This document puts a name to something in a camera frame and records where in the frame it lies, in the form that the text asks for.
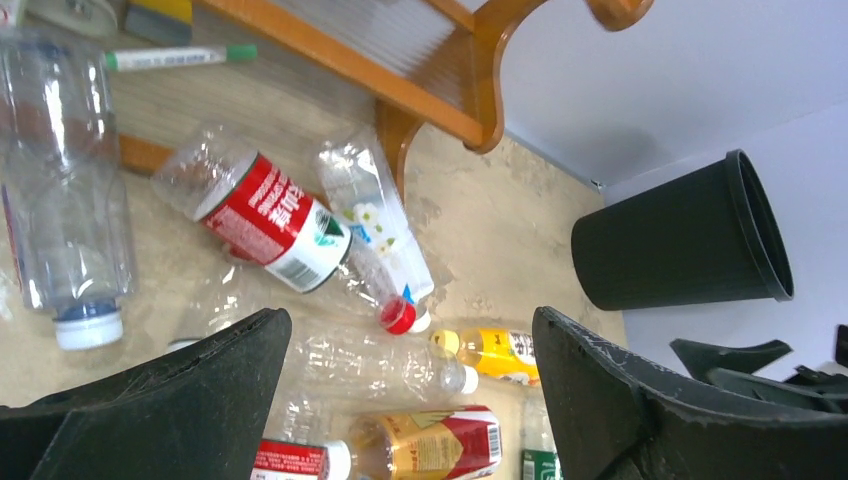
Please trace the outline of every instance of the orange juice bottle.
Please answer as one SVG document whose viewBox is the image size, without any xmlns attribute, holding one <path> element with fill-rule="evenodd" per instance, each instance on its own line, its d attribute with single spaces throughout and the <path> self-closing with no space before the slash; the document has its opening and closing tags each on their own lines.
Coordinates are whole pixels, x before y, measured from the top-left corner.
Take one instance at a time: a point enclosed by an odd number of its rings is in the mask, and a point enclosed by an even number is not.
<svg viewBox="0 0 848 480">
<path fill-rule="evenodd" d="M 498 419 L 478 405 L 363 415 L 347 439 L 324 446 L 326 480 L 468 480 L 502 459 Z"/>
<path fill-rule="evenodd" d="M 479 373 L 521 385 L 540 385 L 533 336 L 504 328 L 437 330 L 430 340 Z"/>
</svg>

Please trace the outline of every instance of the red bottle cap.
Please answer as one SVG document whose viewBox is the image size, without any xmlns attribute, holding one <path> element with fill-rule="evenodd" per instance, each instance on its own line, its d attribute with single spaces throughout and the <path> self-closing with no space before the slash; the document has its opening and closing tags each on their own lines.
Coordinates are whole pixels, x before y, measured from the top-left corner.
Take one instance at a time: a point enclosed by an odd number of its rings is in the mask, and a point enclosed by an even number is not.
<svg viewBox="0 0 848 480">
<path fill-rule="evenodd" d="M 392 335 L 403 335 L 415 323 L 415 306 L 397 295 L 383 307 L 380 313 L 380 326 Z"/>
</svg>

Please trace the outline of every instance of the sponge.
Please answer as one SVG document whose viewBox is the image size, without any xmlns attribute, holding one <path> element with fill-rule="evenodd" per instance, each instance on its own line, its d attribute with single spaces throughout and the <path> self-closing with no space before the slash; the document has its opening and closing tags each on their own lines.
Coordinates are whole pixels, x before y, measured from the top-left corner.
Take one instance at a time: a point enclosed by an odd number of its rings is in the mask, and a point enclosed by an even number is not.
<svg viewBox="0 0 848 480">
<path fill-rule="evenodd" d="M 153 43 L 191 43 L 191 0 L 130 0 L 124 30 Z"/>
</svg>

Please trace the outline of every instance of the yellow bottle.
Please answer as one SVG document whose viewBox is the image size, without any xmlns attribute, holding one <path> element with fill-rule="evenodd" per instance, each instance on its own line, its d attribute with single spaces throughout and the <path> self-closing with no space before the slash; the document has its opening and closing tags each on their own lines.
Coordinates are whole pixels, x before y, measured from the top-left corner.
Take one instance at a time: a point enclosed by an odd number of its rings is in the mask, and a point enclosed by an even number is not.
<svg viewBox="0 0 848 480">
<path fill-rule="evenodd" d="M 430 340 L 478 372 L 521 385 L 540 385 L 529 333 L 504 328 L 437 330 Z"/>
</svg>

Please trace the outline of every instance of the green and white marker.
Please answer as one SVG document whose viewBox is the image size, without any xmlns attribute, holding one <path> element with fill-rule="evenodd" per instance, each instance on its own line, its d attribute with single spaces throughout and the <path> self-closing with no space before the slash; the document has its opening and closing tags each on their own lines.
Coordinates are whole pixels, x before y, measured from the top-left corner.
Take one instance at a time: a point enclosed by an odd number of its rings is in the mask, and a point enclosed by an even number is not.
<svg viewBox="0 0 848 480">
<path fill-rule="evenodd" d="M 152 48 L 118 50 L 105 54 L 106 68 L 114 72 L 132 72 L 153 68 L 189 67 L 214 63 L 244 62 L 258 55 L 256 45 L 211 47 Z"/>
</svg>

